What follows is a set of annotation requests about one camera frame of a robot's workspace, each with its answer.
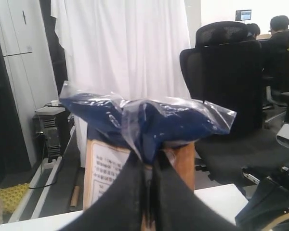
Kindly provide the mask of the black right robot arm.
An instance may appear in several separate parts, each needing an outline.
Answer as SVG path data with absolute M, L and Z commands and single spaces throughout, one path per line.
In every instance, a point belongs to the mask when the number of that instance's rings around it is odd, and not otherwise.
M 278 131 L 276 142 L 260 163 L 242 169 L 257 185 L 235 217 L 243 231 L 289 231 L 289 124 Z

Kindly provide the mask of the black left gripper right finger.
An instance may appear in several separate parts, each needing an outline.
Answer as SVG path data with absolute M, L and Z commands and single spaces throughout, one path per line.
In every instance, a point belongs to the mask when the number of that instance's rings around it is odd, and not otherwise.
M 157 231 L 235 231 L 185 184 L 165 154 L 153 163 L 151 214 Z

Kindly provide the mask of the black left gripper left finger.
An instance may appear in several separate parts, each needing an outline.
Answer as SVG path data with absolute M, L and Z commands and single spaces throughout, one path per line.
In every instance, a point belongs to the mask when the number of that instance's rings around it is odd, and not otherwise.
M 144 208 L 142 162 L 130 154 L 106 192 L 63 231 L 139 231 Z

